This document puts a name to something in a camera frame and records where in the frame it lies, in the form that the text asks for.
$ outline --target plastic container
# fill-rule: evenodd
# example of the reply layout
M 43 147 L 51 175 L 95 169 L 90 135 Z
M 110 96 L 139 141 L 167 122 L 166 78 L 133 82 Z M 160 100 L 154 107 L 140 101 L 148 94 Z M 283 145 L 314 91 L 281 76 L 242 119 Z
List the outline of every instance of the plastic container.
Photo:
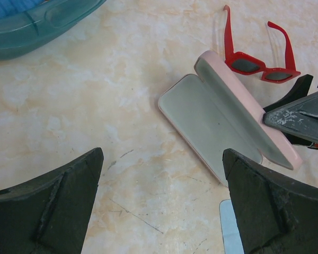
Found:
M 106 0 L 50 0 L 0 19 L 0 60 L 45 45 L 95 11 Z

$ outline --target open glasses case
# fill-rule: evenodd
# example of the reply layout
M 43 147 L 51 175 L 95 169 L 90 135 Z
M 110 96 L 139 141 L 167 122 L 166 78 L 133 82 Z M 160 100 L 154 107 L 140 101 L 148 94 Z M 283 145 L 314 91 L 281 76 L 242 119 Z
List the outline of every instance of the open glasses case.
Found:
M 158 105 L 189 146 L 227 186 L 222 156 L 232 148 L 246 157 L 297 169 L 302 159 L 286 137 L 262 123 L 265 113 L 222 59 L 206 51 L 188 74 L 167 90 Z

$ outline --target marble countertop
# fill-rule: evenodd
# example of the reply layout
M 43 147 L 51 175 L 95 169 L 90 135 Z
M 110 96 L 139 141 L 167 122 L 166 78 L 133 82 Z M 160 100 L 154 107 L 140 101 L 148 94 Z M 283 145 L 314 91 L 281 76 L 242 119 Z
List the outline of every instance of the marble countertop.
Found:
M 204 51 L 224 56 L 231 7 L 235 51 L 296 66 L 318 84 L 318 0 L 107 0 L 71 30 L 0 62 L 0 189 L 57 168 L 94 147 L 105 161 L 82 253 L 224 253 L 219 204 L 229 192 L 157 108 L 159 96 Z M 266 106 L 295 80 L 237 75 Z M 263 164 L 318 187 L 318 151 L 296 148 L 297 171 Z

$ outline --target red sunglasses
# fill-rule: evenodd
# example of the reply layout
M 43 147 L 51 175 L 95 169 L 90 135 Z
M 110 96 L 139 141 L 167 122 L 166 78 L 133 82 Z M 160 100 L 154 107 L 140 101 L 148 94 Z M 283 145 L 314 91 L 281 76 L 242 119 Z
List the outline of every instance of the red sunglasses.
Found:
M 296 70 L 290 38 L 283 28 L 270 21 L 267 23 L 267 25 L 282 32 L 286 39 L 285 68 L 267 68 L 263 61 L 260 61 L 255 57 L 249 56 L 240 51 L 234 53 L 229 6 L 225 5 L 224 10 L 227 11 L 227 22 L 224 36 L 225 63 L 232 71 L 243 75 L 251 75 L 263 71 L 261 80 L 272 83 L 284 83 L 301 74 Z

